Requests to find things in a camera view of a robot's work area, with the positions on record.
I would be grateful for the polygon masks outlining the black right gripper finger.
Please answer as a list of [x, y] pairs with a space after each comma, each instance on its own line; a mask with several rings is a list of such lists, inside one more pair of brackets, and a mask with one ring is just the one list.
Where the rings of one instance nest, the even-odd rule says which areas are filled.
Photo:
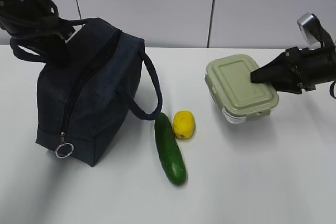
[[286, 92], [292, 94], [302, 94], [302, 89], [297, 82], [293, 81], [271, 81], [272, 86], [277, 92]]
[[291, 73], [290, 53], [285, 51], [277, 56], [273, 61], [254, 70], [250, 74], [252, 83], [281, 82], [293, 83]]

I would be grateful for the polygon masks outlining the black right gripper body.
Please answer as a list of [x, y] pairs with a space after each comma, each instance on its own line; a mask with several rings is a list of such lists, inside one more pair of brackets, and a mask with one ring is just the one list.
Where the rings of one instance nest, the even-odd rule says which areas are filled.
[[312, 50], [309, 48], [299, 49], [298, 47], [285, 50], [285, 66], [288, 68], [291, 79], [286, 92], [302, 94], [302, 90], [305, 90], [305, 92], [316, 90], [316, 85], [312, 84], [307, 70], [303, 67], [303, 60], [310, 52]]

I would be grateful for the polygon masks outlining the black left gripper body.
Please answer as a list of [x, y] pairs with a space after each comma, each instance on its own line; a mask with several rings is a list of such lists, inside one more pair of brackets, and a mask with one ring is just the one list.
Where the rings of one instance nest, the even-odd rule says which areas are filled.
[[33, 19], [38, 24], [31, 38], [46, 38], [53, 36], [67, 41], [75, 33], [76, 20], [63, 19], [54, 15], [42, 16]]

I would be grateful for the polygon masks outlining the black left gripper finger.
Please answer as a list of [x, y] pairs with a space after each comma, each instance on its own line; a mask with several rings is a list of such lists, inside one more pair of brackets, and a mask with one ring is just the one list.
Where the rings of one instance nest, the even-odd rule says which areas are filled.
[[39, 39], [42, 56], [48, 61], [65, 67], [70, 63], [66, 42], [58, 35], [43, 36]]

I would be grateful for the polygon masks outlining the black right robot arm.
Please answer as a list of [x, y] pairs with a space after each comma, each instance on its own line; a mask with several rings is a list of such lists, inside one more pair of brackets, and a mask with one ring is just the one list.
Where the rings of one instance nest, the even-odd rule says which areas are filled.
[[311, 50], [292, 47], [250, 74], [252, 83], [271, 84], [278, 92], [302, 94], [316, 85], [331, 82], [330, 94], [335, 98], [335, 45]]

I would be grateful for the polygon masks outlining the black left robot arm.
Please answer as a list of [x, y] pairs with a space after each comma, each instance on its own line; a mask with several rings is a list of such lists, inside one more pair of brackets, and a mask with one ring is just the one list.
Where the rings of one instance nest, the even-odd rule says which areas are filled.
[[14, 56], [28, 62], [66, 66], [66, 41], [75, 32], [53, 0], [1, 0], [1, 29]]

